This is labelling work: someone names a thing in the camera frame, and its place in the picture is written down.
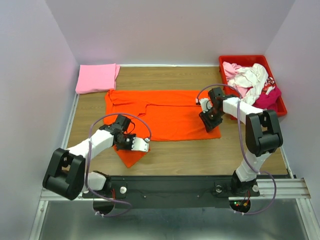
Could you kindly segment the orange t-shirt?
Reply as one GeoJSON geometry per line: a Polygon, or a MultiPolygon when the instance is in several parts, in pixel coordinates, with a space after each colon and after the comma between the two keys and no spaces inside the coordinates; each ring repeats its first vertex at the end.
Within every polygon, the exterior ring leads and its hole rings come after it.
{"type": "Polygon", "coordinates": [[[109,90],[105,97],[106,117],[111,124],[114,113],[127,113],[134,126],[129,130],[152,141],[191,141],[219,139],[218,127],[206,132],[196,105],[196,90],[109,90]]]}

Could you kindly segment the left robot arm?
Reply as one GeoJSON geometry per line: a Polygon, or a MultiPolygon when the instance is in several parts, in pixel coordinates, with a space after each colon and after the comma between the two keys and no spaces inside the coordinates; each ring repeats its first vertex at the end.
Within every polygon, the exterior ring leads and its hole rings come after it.
{"type": "Polygon", "coordinates": [[[111,193],[111,184],[107,175],[93,171],[85,173],[88,156],[93,159],[102,151],[113,146],[126,146],[131,149],[135,134],[125,135],[131,119],[119,114],[112,124],[104,124],[89,138],[68,149],[57,148],[51,156],[44,175],[43,188],[54,192],[68,200],[74,200],[80,193],[89,188],[100,197],[111,193]]]}

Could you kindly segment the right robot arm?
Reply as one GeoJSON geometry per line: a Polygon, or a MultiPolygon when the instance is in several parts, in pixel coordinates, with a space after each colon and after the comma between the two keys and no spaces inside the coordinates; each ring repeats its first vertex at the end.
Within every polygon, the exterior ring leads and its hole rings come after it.
{"type": "Polygon", "coordinates": [[[236,118],[239,126],[245,125],[245,134],[239,134],[243,160],[232,174],[229,189],[233,195],[257,192],[262,165],[283,145],[277,113],[254,107],[234,94],[224,94],[219,84],[211,85],[207,98],[197,96],[195,103],[201,107],[199,117],[208,133],[222,123],[224,114],[236,118]]]}

